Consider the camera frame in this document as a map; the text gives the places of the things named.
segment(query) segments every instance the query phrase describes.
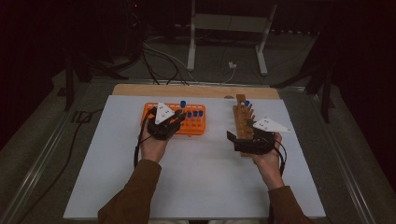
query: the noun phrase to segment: orange plastic rack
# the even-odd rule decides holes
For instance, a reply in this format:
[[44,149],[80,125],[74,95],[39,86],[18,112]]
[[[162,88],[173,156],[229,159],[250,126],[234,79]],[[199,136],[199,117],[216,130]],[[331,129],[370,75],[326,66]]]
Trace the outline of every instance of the orange plastic rack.
[[[158,103],[146,103],[143,110],[142,121],[149,110],[157,106]],[[165,103],[173,111],[181,109],[180,104]],[[206,109],[204,105],[189,105],[186,104],[184,107],[184,112],[186,113],[186,119],[181,122],[180,129],[176,132],[177,134],[186,135],[201,135],[205,131],[206,124]]]

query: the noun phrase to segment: small blue object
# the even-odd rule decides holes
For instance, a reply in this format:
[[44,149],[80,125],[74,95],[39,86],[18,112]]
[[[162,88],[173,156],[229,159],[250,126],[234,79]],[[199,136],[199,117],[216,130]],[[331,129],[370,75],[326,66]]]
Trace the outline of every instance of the small blue object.
[[180,107],[181,107],[181,108],[186,107],[186,102],[185,102],[185,101],[180,101]]

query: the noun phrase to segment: dark background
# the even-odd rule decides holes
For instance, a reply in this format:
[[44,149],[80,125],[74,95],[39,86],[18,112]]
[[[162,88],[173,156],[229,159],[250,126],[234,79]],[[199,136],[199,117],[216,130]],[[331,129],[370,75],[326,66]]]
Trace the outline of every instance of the dark background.
[[[124,2],[111,1],[115,2],[115,8],[108,7],[109,2],[3,1],[0,6],[0,148],[52,90],[51,78],[64,70],[64,46],[73,46],[104,61],[125,53],[124,45],[119,43],[125,42],[127,34],[121,27],[111,25],[117,20],[124,21],[121,15]],[[219,11],[219,6],[198,2],[202,3],[197,5],[197,10]],[[238,1],[227,2],[217,2],[222,5],[222,13],[251,16],[262,13],[244,11]],[[189,1],[138,3],[139,8],[134,9],[138,22],[149,23],[159,33],[174,36],[175,24],[189,23]],[[396,4],[390,0],[279,1],[273,29],[277,34],[320,33],[304,67],[323,61],[335,64],[332,83],[340,87],[343,99],[395,189],[396,175],[392,173],[396,159],[392,144],[396,126],[394,11]],[[127,51],[134,50],[134,46],[136,43],[130,43]]]

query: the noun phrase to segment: brown sleeve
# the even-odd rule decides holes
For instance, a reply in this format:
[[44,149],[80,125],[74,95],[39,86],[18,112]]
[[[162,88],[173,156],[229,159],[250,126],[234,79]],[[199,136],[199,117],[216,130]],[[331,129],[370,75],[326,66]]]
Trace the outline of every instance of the brown sleeve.
[[99,210],[98,223],[147,224],[161,169],[154,161],[140,161],[124,189]]
[[314,223],[306,217],[297,203],[289,186],[268,191],[277,224],[305,224]]

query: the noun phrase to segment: white tabletop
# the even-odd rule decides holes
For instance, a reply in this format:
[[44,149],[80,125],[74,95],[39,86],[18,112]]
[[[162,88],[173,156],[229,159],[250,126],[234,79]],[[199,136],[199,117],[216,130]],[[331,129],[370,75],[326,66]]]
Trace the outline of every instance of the white tabletop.
[[[147,102],[206,107],[204,135],[175,135],[161,160],[163,168],[151,203],[151,218],[220,219],[268,217],[269,199],[251,159],[233,151],[226,131],[236,133],[235,100],[149,96],[109,96],[92,144],[73,189],[64,218],[97,218],[129,179],[139,122]],[[288,151],[284,180],[304,213],[325,217],[317,189],[304,159],[289,113],[282,100],[250,100],[256,120],[268,117],[291,129],[282,133]]]

